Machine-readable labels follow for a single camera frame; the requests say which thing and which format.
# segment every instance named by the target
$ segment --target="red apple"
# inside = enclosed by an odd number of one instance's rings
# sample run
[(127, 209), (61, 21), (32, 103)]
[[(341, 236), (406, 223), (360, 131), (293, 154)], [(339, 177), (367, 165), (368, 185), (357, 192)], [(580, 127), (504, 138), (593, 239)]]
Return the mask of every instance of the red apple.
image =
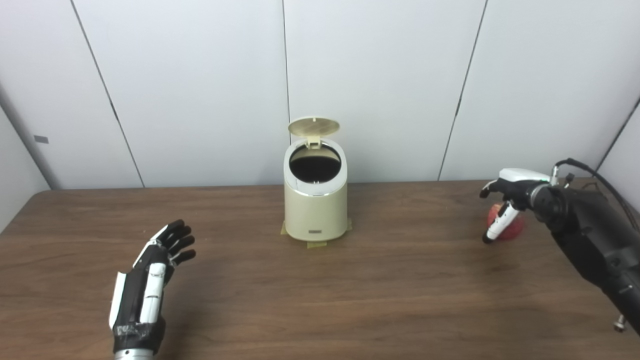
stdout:
[[(491, 226), (491, 224), (493, 224), (493, 221), (498, 216), (498, 211), (500, 211), (501, 207), (502, 207), (502, 204), (500, 204), (500, 203), (494, 204), (491, 207), (491, 209), (489, 210), (489, 216), (487, 216), (487, 218), (486, 218), (486, 225), (487, 226)], [(522, 232), (523, 228), (524, 228), (524, 218), (522, 217), (522, 213), (519, 213), (516, 216), (516, 218), (513, 219), (511, 224), (509, 226), (507, 226), (507, 228), (505, 230), (503, 230), (503, 232), (500, 234), (500, 236), (498, 236), (498, 240), (512, 240), (512, 239), (515, 239)]]

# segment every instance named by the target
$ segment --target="beige trash can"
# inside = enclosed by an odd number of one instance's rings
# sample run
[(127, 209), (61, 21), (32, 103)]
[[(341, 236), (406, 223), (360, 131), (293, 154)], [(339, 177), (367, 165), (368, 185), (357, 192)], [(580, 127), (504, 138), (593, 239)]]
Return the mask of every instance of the beige trash can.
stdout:
[(284, 225), (295, 239), (326, 241), (347, 231), (347, 160), (337, 143), (322, 137), (338, 129), (338, 122), (321, 117), (289, 124), (302, 137), (284, 156)]

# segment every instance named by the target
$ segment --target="metal wrist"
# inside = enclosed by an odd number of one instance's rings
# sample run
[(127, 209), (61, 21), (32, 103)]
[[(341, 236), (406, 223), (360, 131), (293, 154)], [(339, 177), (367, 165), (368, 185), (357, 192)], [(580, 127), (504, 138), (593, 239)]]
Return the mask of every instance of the metal wrist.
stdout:
[(147, 348), (130, 348), (115, 353), (114, 360), (153, 360), (154, 352)]

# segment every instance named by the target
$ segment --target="open lid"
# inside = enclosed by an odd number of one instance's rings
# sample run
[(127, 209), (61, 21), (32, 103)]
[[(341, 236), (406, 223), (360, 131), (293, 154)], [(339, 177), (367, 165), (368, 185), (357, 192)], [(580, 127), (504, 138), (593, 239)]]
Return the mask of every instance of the open lid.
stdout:
[(320, 149), (320, 136), (331, 135), (340, 129), (337, 121), (323, 117), (303, 117), (289, 124), (289, 132), (307, 138), (309, 149)]

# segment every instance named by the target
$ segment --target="white wall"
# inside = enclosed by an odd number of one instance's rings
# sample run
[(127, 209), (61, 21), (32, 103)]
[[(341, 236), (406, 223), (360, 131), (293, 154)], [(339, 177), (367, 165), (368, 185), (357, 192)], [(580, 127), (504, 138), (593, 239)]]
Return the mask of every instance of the white wall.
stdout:
[(146, 186), (282, 182), (281, 0), (80, 0)]
[(599, 172), (640, 210), (640, 110), (636, 109)]
[(0, 97), (53, 186), (141, 186), (68, 0), (0, 1)]
[(0, 233), (35, 193), (49, 185), (0, 109)]
[(132, 156), (72, 3), (0, 3), (0, 104), (62, 188), (281, 183), (307, 115), (352, 182), (596, 166), (640, 96), (635, 0), (489, 0), (457, 116), (483, 0), (74, 3)]
[(285, 0), (291, 120), (338, 120), (349, 180), (436, 180), (484, 1)]
[(441, 179), (595, 167), (640, 96), (640, 1), (489, 0)]

